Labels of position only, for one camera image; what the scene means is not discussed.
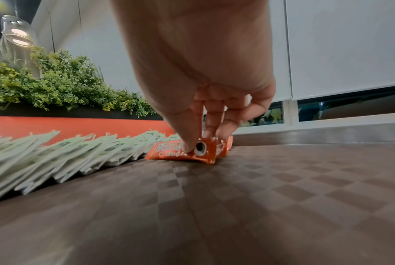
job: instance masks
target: white roller blind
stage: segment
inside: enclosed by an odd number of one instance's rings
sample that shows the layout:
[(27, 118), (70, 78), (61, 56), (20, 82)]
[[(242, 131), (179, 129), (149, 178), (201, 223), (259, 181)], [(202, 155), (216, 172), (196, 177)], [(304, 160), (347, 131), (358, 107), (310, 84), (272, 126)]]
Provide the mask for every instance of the white roller blind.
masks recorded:
[(395, 0), (286, 0), (295, 99), (395, 85)]

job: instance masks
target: finger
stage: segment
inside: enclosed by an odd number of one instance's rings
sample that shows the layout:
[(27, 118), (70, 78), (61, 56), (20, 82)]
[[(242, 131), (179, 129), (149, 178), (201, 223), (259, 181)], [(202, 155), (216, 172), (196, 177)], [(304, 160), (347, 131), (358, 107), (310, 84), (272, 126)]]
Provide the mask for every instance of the finger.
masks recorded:
[(229, 137), (240, 126), (241, 112), (247, 105), (247, 97), (226, 100), (225, 105), (228, 109), (225, 111), (223, 122), (216, 131), (216, 137), (219, 139)]
[(207, 113), (203, 137), (214, 137), (216, 130), (222, 122), (225, 105), (223, 101), (219, 100), (206, 100), (204, 105)]
[(202, 130), (203, 130), (203, 101), (200, 100), (194, 100), (192, 102), (192, 105), (190, 106), (190, 109), (192, 112), (194, 112), (194, 115), (197, 120), (197, 127), (199, 128), (199, 138), (202, 136)]
[(170, 126), (180, 135), (184, 141), (183, 151), (188, 153), (193, 151), (202, 134), (201, 122), (198, 121), (196, 114), (187, 109), (180, 113), (162, 113), (162, 116)]
[(251, 102), (245, 109), (243, 109), (241, 120), (251, 120), (264, 114), (270, 107), (275, 93), (276, 82), (273, 80), (272, 84), (264, 90), (251, 94)]

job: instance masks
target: ceiling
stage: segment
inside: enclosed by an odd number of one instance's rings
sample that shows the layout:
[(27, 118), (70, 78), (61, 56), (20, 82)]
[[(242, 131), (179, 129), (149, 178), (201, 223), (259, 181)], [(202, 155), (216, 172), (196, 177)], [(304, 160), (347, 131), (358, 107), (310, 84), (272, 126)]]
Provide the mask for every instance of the ceiling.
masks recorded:
[(0, 0), (0, 38), (1, 16), (16, 15), (31, 24), (41, 0)]

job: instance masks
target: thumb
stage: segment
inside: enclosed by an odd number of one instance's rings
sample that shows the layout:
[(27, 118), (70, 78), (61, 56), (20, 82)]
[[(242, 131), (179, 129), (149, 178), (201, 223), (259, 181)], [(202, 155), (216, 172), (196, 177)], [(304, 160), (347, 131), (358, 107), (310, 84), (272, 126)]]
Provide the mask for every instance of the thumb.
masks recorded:
[(202, 135), (202, 118), (191, 109), (175, 114), (162, 113), (162, 116), (184, 141), (183, 151), (186, 153), (193, 151)]

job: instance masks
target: hand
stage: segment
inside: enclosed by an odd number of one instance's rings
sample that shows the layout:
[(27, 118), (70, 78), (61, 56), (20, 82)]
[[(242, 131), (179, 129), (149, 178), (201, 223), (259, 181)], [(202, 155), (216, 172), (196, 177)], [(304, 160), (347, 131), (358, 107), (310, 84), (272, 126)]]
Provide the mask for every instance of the hand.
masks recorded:
[(201, 137), (203, 106), (204, 137), (266, 112), (276, 91), (267, 0), (112, 3), (145, 98), (185, 151)]

